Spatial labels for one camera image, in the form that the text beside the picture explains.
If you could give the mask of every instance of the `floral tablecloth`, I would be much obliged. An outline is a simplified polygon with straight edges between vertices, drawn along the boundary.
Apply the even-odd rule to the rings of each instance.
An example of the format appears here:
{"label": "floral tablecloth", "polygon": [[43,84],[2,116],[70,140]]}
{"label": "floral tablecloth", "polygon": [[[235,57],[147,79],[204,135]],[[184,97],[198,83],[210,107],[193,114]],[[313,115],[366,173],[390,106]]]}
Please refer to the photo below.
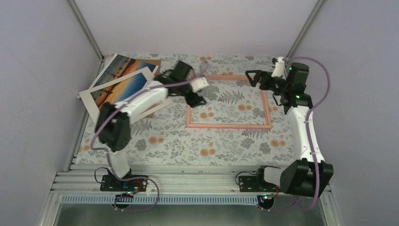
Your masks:
{"label": "floral tablecloth", "polygon": [[[246,70],[272,71],[270,57],[125,54],[137,59],[161,59],[161,71],[182,60],[198,68],[209,62],[207,74],[244,75]],[[272,129],[188,129],[182,97],[131,126],[126,147],[130,164],[151,165],[288,165],[294,160],[292,134],[283,108],[267,92]],[[256,115],[256,107],[247,108]],[[106,163],[105,152],[90,149],[94,123],[88,120],[75,164]]]}

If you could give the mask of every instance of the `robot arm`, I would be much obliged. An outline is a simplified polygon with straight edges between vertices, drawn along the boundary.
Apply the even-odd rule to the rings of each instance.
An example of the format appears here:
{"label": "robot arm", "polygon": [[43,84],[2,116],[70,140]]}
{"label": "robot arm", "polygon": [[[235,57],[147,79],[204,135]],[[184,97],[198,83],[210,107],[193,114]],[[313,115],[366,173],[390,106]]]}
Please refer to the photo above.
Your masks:
{"label": "robot arm", "polygon": [[111,148],[112,152],[110,153],[109,161],[118,178],[130,176],[127,153],[123,150],[131,139],[130,121],[133,121],[139,114],[169,96],[184,96],[187,104],[191,107],[206,103],[205,99],[197,94],[198,91],[208,86],[205,77],[193,79],[187,83],[187,85],[179,87],[163,87],[163,85],[186,81],[191,70],[191,66],[179,61],[174,70],[169,70],[156,76],[154,81],[151,81],[150,84],[144,88],[148,91],[135,97],[130,103],[128,100],[131,99],[131,97],[128,97],[113,105],[110,103],[105,103],[103,105],[96,124],[96,131],[111,113],[126,104],[120,112],[107,123],[98,136],[100,142],[107,144]]}
{"label": "robot arm", "polygon": [[[278,101],[275,96],[281,96],[279,105],[284,106],[284,113],[291,125],[297,160],[286,168],[261,166],[256,172],[256,180],[260,187],[273,184],[280,186],[281,191],[286,194],[313,197],[316,191],[315,164],[318,164],[320,178],[318,196],[320,196],[334,170],[331,164],[325,163],[320,152],[313,127],[313,113],[306,121],[306,115],[313,107],[311,97],[304,93],[309,67],[300,63],[292,63],[285,80],[282,78],[281,72],[284,70],[284,62],[281,63],[281,61],[283,61],[281,57],[273,60],[276,65],[273,73],[260,70],[246,71],[246,76],[253,87],[260,83],[260,89],[271,90],[276,104]],[[255,73],[253,79],[250,76],[251,73]],[[307,124],[311,139],[308,137]],[[314,153],[311,151],[310,140],[314,147]],[[314,162],[313,155],[316,156],[317,162]]]}

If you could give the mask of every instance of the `tabletop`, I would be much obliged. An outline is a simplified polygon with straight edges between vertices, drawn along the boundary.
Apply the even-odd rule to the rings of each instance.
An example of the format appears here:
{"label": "tabletop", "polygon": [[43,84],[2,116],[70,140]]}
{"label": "tabletop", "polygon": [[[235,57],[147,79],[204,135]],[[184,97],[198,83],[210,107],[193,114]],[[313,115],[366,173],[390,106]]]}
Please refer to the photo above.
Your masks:
{"label": "tabletop", "polygon": [[[198,69],[201,61],[208,61],[207,74],[239,76],[246,70],[273,71],[271,57],[255,56],[198,56],[198,55],[163,55],[163,54],[123,54],[136,59],[161,59],[161,71],[173,69],[178,60],[184,61]],[[238,93],[245,93],[248,83],[232,84]],[[226,84],[213,84],[220,90],[230,89]],[[207,95],[220,95],[214,99],[222,99],[223,94],[204,92]],[[271,92],[265,93],[271,129],[221,129],[221,128],[188,128],[187,106],[184,98],[171,97],[173,103],[156,111],[153,115],[135,122],[132,126],[132,139],[124,149],[128,153],[130,164],[148,165],[289,165],[294,160],[291,128],[283,108],[273,101]],[[260,107],[248,99],[241,98],[232,105],[237,106],[240,114],[252,117],[257,124],[261,123]],[[202,119],[214,116],[212,109],[199,111]],[[90,141],[94,136],[94,123],[89,118],[75,164],[104,164],[104,151],[90,149]],[[96,141],[96,146],[103,144]]]}

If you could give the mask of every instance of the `white wall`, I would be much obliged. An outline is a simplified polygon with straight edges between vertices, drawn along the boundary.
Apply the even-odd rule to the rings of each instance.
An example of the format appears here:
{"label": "white wall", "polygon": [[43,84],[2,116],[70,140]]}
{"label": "white wall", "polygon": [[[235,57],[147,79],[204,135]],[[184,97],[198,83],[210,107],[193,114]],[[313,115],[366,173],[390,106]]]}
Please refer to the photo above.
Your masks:
{"label": "white wall", "polygon": [[0,225],[36,225],[69,159],[98,59],[67,1],[0,7]]}
{"label": "white wall", "polygon": [[285,56],[317,0],[75,0],[103,54]]}
{"label": "white wall", "polygon": [[[315,130],[334,165],[331,186],[348,226],[399,222],[398,11],[397,0],[328,0],[295,53],[331,73]],[[307,91],[318,101],[326,79],[310,66]]]}

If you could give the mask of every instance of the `wooden frame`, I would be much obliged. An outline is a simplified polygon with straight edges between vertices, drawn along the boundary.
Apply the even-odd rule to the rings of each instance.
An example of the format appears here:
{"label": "wooden frame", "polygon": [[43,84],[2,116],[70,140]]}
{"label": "wooden frame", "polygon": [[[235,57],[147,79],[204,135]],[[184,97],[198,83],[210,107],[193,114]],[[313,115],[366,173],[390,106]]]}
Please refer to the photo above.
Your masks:
{"label": "wooden frame", "polygon": [[[206,75],[210,80],[220,81],[247,81],[246,76],[241,75]],[[253,124],[203,124],[203,123],[192,123],[192,111],[191,107],[187,106],[187,128],[204,128],[204,129],[271,129],[271,116],[269,111],[269,105],[267,101],[266,91],[260,90],[262,97],[263,110],[265,114],[265,125],[253,125]]]}

